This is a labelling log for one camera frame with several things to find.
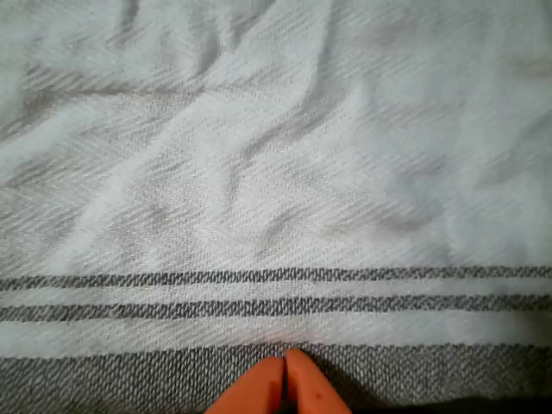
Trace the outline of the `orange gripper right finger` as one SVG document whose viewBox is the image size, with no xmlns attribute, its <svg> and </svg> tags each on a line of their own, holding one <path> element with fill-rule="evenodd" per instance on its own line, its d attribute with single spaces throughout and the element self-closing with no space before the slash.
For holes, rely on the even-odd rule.
<svg viewBox="0 0 552 414">
<path fill-rule="evenodd" d="M 346 403 L 315 362 L 299 349 L 285 352 L 287 395 L 297 403 L 298 413 L 347 414 Z"/>
</svg>

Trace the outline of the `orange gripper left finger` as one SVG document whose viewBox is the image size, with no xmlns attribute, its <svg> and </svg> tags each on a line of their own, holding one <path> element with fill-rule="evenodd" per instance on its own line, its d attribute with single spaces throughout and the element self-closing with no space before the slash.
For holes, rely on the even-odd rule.
<svg viewBox="0 0 552 414">
<path fill-rule="evenodd" d="M 284 359 L 267 357 L 250 367 L 205 414 L 270 414 L 282 404 Z"/>
</svg>

